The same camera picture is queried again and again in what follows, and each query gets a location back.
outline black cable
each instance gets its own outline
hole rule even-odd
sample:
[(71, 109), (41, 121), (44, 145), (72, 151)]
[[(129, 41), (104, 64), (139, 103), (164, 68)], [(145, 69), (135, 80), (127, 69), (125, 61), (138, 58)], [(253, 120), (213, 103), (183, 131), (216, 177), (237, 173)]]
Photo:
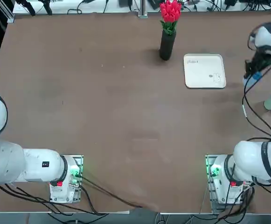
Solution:
[[(93, 221), (89, 221), (89, 222), (82, 222), (82, 221), (78, 221), (78, 223), (81, 223), (81, 224), (90, 224), (90, 223), (93, 223), (93, 222), (95, 222), (95, 221), (98, 221), (98, 220), (100, 220), (100, 219), (102, 219), (102, 218), (104, 218), (105, 216), (108, 216), (109, 214), (105, 214), (104, 216), (101, 216), (101, 217), (99, 217), (99, 218), (96, 218), (96, 219), (94, 219)], [(75, 223), (76, 222), (76, 220), (69, 220), (69, 221), (66, 221), (67, 223)]]
[(79, 15), (82, 14), (83, 12), (82, 12), (81, 9), (79, 9), (79, 7), (80, 7), (80, 5), (83, 4), (83, 3), (84, 3), (84, 1), (81, 1), (81, 2), (78, 4), (77, 8), (70, 8), (70, 9), (68, 9), (67, 15), (69, 14), (70, 11), (76, 11), (77, 14), (79, 14)]
[(220, 217), (214, 224), (220, 222), (220, 221), (223, 220), (223, 219), (225, 220), (225, 219), (227, 219), (228, 217), (237, 216), (237, 215), (240, 215), (240, 214), (243, 214), (243, 216), (241, 217), (241, 219), (240, 219), (239, 221), (237, 221), (237, 222), (235, 222), (235, 223), (231, 223), (230, 221), (227, 221), (227, 220), (225, 220), (225, 221), (226, 221), (227, 223), (229, 223), (229, 224), (237, 224), (237, 223), (241, 222), (241, 221), (244, 219), (245, 214), (246, 214), (246, 211), (247, 211), (247, 208), (248, 208), (248, 206), (250, 205), (250, 203), (251, 203), (251, 201), (252, 201), (252, 199), (253, 199), (254, 193), (255, 193), (254, 187), (252, 187), (252, 194), (251, 194), (249, 200), (247, 200), (247, 198), (244, 197), (245, 200), (244, 200), (242, 203), (245, 202), (245, 207), (243, 208), (243, 210), (240, 210), (240, 209), (241, 209), (241, 208), (240, 208), (239, 210), (237, 210), (237, 211), (231, 213), (233, 207), (235, 206), (235, 204), (236, 204), (236, 202), (238, 201), (239, 197), (240, 197), (243, 193), (244, 193), (244, 191), (242, 191), (242, 192), (238, 195), (238, 197), (235, 199), (235, 201), (234, 201), (234, 203), (233, 203), (233, 205), (232, 205), (232, 207), (231, 207), (229, 213), (228, 213), (227, 215), (223, 216), (223, 217)]
[(106, 1), (105, 1), (105, 7), (104, 7), (104, 10), (103, 10), (103, 13), (105, 13), (105, 11), (106, 11), (106, 7), (107, 7), (108, 1), (109, 1), (109, 0), (106, 0)]
[(249, 3), (247, 3), (247, 6), (242, 10), (242, 11), (245, 11), (247, 9), (247, 7), (250, 6)]
[[(2, 191), (4, 191), (5, 193), (7, 193), (8, 195), (11, 195), (11, 196), (13, 196), (13, 197), (17, 197), (17, 198), (20, 198), (20, 199), (23, 199), (23, 200), (29, 201), (29, 202), (39, 203), (39, 202), (36, 201), (36, 200), (32, 200), (32, 199), (29, 199), (29, 198), (26, 198), (26, 197), (22, 197), (22, 196), (13, 194), (13, 193), (7, 191), (6, 189), (4, 189), (2, 186), (0, 186), (0, 189), (1, 189)], [(62, 204), (62, 203), (49, 202), (49, 204), (59, 205), (59, 206), (63, 206), (63, 207), (69, 208), (69, 209), (73, 209), (73, 210), (77, 210), (77, 211), (82, 211), (82, 212), (85, 212), (85, 213), (88, 213), (88, 214), (95, 215), (95, 213), (92, 213), (92, 212), (89, 212), (89, 211), (86, 211), (86, 210), (83, 210), (83, 209), (75, 208), (75, 207), (72, 207), (72, 206), (68, 206), (68, 205)]]
[(187, 6), (184, 6), (184, 8), (188, 9), (191, 12), (190, 8), (188, 8)]
[(89, 205), (90, 205), (90, 208), (92, 209), (92, 211), (93, 211), (96, 215), (98, 215), (98, 216), (103, 216), (104, 214), (101, 214), (101, 213), (97, 212), (97, 211), (94, 209), (93, 203), (92, 203), (92, 201), (90, 200), (90, 195), (89, 195), (89, 193), (87, 192), (87, 190), (86, 190), (83, 186), (80, 186), (80, 188), (84, 191), (84, 193), (85, 193), (85, 195), (86, 195), (86, 197), (87, 197), (87, 199), (88, 199), (88, 201), (89, 201)]
[(193, 5), (194, 5), (193, 9), (195, 9), (195, 10), (197, 11), (197, 7), (196, 7), (196, 4), (195, 4), (195, 0), (191, 0), (191, 1), (192, 1)]
[(265, 191), (267, 191), (267, 192), (269, 192), (269, 193), (271, 194), (271, 191), (268, 190), (267, 188), (265, 188), (262, 184), (259, 184), (259, 186), (260, 186), (261, 188), (263, 188)]
[[(247, 80), (247, 82), (245, 83), (245, 86), (244, 86), (244, 96), (243, 96), (243, 98), (242, 98), (242, 105), (244, 105), (244, 99), (245, 99), (245, 101), (246, 101), (246, 104), (248, 105), (248, 107), (251, 109), (251, 111), (267, 126), (267, 127), (269, 127), (269, 129), (271, 130), (271, 126), (263, 119), (263, 118), (261, 118), (261, 116), (259, 116), (256, 112), (255, 112), (255, 110), (251, 107), (251, 105), (249, 104), (249, 101), (247, 100), (247, 97), (246, 97), (246, 94), (255, 86), (255, 84), (257, 84), (269, 71), (271, 70), (271, 67), (270, 68), (268, 68), (267, 70), (266, 70), (266, 72), (248, 89), (248, 90), (246, 90), (246, 87), (247, 87), (247, 83), (249, 82), (249, 80), (251, 79), (251, 77), (252, 76), (250, 76), (249, 78), (248, 78), (248, 80)], [(252, 124), (251, 122), (250, 122), (250, 120), (247, 118), (247, 116), (245, 116), (245, 118), (247, 119), (247, 121), (254, 127), (254, 128), (256, 128), (257, 130), (259, 130), (259, 131), (261, 131), (261, 132), (263, 132), (263, 133), (265, 133), (265, 134), (267, 134), (267, 135), (269, 135), (270, 137), (271, 137), (271, 134), (269, 134), (269, 133), (267, 133), (267, 132), (265, 132), (264, 130), (262, 130), (262, 129), (260, 129), (260, 128), (258, 128), (258, 127), (256, 127), (254, 124)]]
[[(63, 222), (63, 221), (61, 221), (60, 219), (58, 219), (58, 218), (52, 216), (52, 215), (49, 214), (49, 213), (47, 213), (47, 215), (49, 215), (50, 217), (52, 217), (52, 218), (55, 219), (56, 221), (59, 221), (60, 223), (63, 223), (63, 224), (69, 224), (69, 223), (75, 223), (75, 222), (76, 222), (76, 219), (75, 219), (75, 220), (68, 220), (68, 221)], [(97, 219), (95, 219), (95, 220), (93, 220), (93, 221), (90, 221), (90, 222), (83, 222), (83, 221), (77, 220), (77, 223), (81, 223), (81, 224), (90, 224), (90, 223), (93, 223), (93, 222), (95, 222), (95, 221), (98, 221), (98, 220), (100, 220), (100, 219), (102, 219), (102, 218), (104, 218), (105, 216), (108, 216), (108, 215), (109, 215), (109, 214), (105, 214), (105, 215), (103, 215), (103, 216), (101, 216), (101, 217), (99, 217), (99, 218), (97, 218)]]
[(271, 138), (266, 138), (266, 137), (253, 137), (253, 138), (250, 138), (250, 139), (247, 139), (246, 141), (252, 141), (252, 140), (271, 140)]
[[(18, 194), (18, 195), (23, 195), (23, 196), (27, 196), (27, 197), (32, 197), (32, 198), (34, 198), (36, 201), (38, 201), (39, 203), (43, 204), (45, 207), (47, 207), (50, 211), (52, 211), (52, 212), (55, 213), (55, 214), (62, 214), (62, 215), (65, 215), (65, 216), (72, 216), (72, 215), (73, 215), (73, 214), (65, 214), (65, 213), (62, 213), (62, 212), (54, 205), (54, 203), (49, 202), (49, 201), (47, 201), (47, 200), (45, 200), (45, 199), (43, 199), (43, 198), (40, 198), (40, 197), (32, 196), (31, 194), (27, 193), (26, 191), (22, 190), (22, 189), (19, 188), (19, 187), (16, 187), (16, 188), (19, 189), (19, 190), (21, 190), (24, 194), (22, 194), (22, 193), (20, 193), (20, 192), (18, 192), (18, 191), (16, 191), (16, 190), (11, 189), (7, 184), (5, 184), (5, 185), (7, 186), (7, 188), (8, 188), (9, 190), (11, 190), (12, 192), (14, 192), (14, 193), (16, 193), (16, 194)], [(54, 206), (54, 207), (59, 211), (59, 213), (56, 213), (55, 211), (53, 211), (50, 207), (48, 207), (47, 205), (45, 205), (45, 203), (41, 202), (40, 200), (43, 200), (45, 203), (49, 203), (49, 204), (51, 204), (52, 206)], [(59, 222), (61, 222), (61, 223), (63, 223), (63, 224), (72, 223), (72, 222), (75, 222), (75, 221), (76, 221), (76, 220), (69, 220), (69, 221), (63, 222), (63, 221), (57, 219), (56, 217), (52, 216), (51, 214), (49, 214), (49, 213), (47, 213), (47, 214), (48, 214), (49, 216), (51, 216), (53, 219), (55, 219), (55, 220), (57, 220), (57, 221), (59, 221)], [(97, 219), (95, 219), (95, 220), (93, 220), (93, 221), (90, 221), (90, 222), (86, 222), (86, 223), (85, 223), (85, 222), (82, 222), (82, 221), (79, 221), (79, 222), (82, 223), (82, 224), (90, 224), (90, 223), (93, 223), (93, 222), (95, 222), (95, 221), (97, 221), (97, 220), (99, 220), (99, 219), (104, 218), (104, 217), (107, 216), (107, 215), (109, 215), (109, 214), (103, 214), (101, 217), (99, 217), (99, 218), (97, 218)]]
[[(61, 215), (64, 215), (64, 216), (72, 216), (72, 215), (73, 215), (73, 214), (65, 214), (65, 213), (61, 212), (61, 211), (60, 211), (53, 203), (51, 203), (50, 201), (47, 201), (47, 200), (45, 200), (45, 199), (43, 199), (43, 198), (40, 198), (40, 197), (32, 196), (31, 194), (27, 193), (26, 191), (22, 190), (21, 188), (16, 187), (18, 190), (22, 191), (24, 194), (21, 193), (21, 192), (18, 192), (18, 191), (16, 191), (16, 190), (13, 190), (12, 188), (10, 188), (10, 186), (9, 186), (8, 184), (5, 184), (5, 186), (6, 186), (10, 191), (12, 191), (12, 192), (15, 193), (15, 194), (22, 195), (22, 196), (27, 196), (27, 197), (31, 197), (31, 198), (37, 200), (39, 203), (43, 204), (46, 208), (48, 208), (48, 210), (52, 211), (52, 212), (55, 213), (55, 214), (58, 214), (58, 215), (61, 214)], [(47, 206), (44, 202), (45, 202), (45, 203), (49, 203), (50, 205), (52, 205), (52, 206), (58, 211), (58, 213), (55, 212), (53, 209), (51, 209), (49, 206)]]
[(40, 12), (41, 11), (41, 9), (43, 9), (43, 7), (44, 7), (44, 5), (42, 5), (42, 7), (38, 10), (38, 12)]
[[(236, 164), (234, 163), (231, 178), (233, 178), (235, 167), (236, 167)], [(229, 182), (229, 188), (228, 188), (227, 196), (226, 196), (226, 199), (225, 199), (224, 211), (226, 210), (227, 204), (228, 204), (229, 189), (230, 189), (230, 182)]]
[(205, 0), (205, 1), (215, 5), (215, 8), (217, 8), (218, 11), (221, 11), (221, 8), (219, 8), (214, 2), (211, 2), (211, 1), (208, 1), (208, 0)]
[(60, 219), (58, 219), (58, 218), (56, 218), (56, 217), (52, 216), (52, 215), (51, 215), (51, 214), (49, 214), (49, 213), (47, 213), (47, 215), (49, 215), (50, 217), (52, 217), (54, 220), (59, 221), (60, 223), (63, 223), (63, 224), (68, 224), (67, 222), (63, 222), (62, 220), (60, 220)]
[(200, 219), (200, 220), (215, 220), (215, 219), (217, 219), (217, 218), (200, 218), (196, 215), (192, 215), (192, 216), (194, 216), (195, 218)]
[(271, 187), (271, 183), (269, 184), (257, 183), (257, 184), (264, 187)]
[(116, 196), (115, 194), (105, 190), (104, 188), (100, 187), (99, 185), (95, 184), (94, 182), (90, 181), (89, 179), (87, 179), (87, 178), (85, 178), (83, 176), (80, 176), (80, 175), (75, 175), (75, 176), (84, 179), (85, 181), (87, 181), (87, 182), (91, 183), (92, 185), (94, 185), (96, 188), (102, 190), (104, 193), (116, 198), (117, 200), (119, 200), (119, 201), (121, 201), (121, 202), (123, 202), (123, 203), (125, 203), (125, 204), (127, 204), (129, 206), (132, 206), (134, 208), (142, 208), (142, 206), (140, 206), (140, 205), (136, 205), (136, 204), (130, 203), (128, 201), (125, 201), (124, 199), (122, 199), (122, 198)]

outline white tray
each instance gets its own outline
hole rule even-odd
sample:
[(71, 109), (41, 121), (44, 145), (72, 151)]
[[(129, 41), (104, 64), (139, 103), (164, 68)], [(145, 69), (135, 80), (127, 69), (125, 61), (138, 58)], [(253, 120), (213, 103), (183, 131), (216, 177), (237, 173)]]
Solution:
[(186, 54), (184, 56), (185, 84), (193, 89), (223, 89), (226, 79), (219, 54)]

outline metal mount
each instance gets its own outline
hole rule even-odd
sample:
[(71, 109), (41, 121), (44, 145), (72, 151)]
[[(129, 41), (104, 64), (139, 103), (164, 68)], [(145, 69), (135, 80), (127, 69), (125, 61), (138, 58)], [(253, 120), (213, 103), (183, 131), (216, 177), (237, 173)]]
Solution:
[(148, 18), (148, 13), (146, 12), (146, 0), (140, 0), (138, 17), (139, 18)]
[(0, 11), (5, 15), (7, 18), (7, 23), (13, 23), (15, 19), (15, 15), (12, 11), (6, 6), (3, 0), (0, 0)]
[[(80, 176), (83, 176), (83, 155), (70, 155), (73, 157), (73, 159), (76, 161), (76, 164), (78, 165), (78, 167), (80, 168)], [(79, 181), (79, 186), (82, 185), (82, 178), (80, 178)], [(74, 201), (75, 202), (79, 202), (81, 198), (81, 189), (79, 188), (78, 191), (75, 192), (74, 194)]]
[(208, 189), (209, 189), (209, 194), (210, 194), (210, 202), (211, 202), (211, 209), (212, 213), (214, 214), (219, 214), (222, 211), (224, 211), (225, 204), (221, 204), (218, 202), (216, 192), (215, 192), (215, 186), (214, 182), (212, 180), (211, 176), (211, 166), (214, 164), (215, 159), (218, 157), (218, 154), (207, 154), (206, 155), (206, 169), (207, 169), (207, 177), (208, 177)]

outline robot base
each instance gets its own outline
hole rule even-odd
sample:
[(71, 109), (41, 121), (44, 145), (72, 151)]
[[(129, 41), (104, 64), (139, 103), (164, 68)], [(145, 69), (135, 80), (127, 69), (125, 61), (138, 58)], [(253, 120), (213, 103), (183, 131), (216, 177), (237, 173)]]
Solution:
[[(206, 169), (208, 177), (208, 189), (210, 192), (210, 202), (212, 213), (220, 213), (225, 209), (225, 200), (228, 193), (229, 181), (224, 171), (224, 160), (227, 155), (206, 155)], [(227, 201), (227, 208), (231, 207), (235, 199), (243, 191), (243, 185), (231, 186), (229, 189), (229, 196)]]
[(81, 178), (75, 174), (83, 174), (83, 155), (63, 155), (68, 164), (67, 175), (62, 183), (57, 186), (49, 185), (50, 201), (55, 203), (77, 203), (80, 202)]

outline flower bouquet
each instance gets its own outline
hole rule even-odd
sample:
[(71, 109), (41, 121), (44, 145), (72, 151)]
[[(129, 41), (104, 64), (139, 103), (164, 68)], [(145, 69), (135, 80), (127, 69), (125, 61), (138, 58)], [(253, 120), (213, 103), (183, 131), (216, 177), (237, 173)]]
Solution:
[(176, 38), (176, 26), (181, 15), (181, 4), (177, 0), (160, 4), (162, 19), (162, 38), (159, 54), (163, 60), (168, 60), (172, 54), (174, 40)]

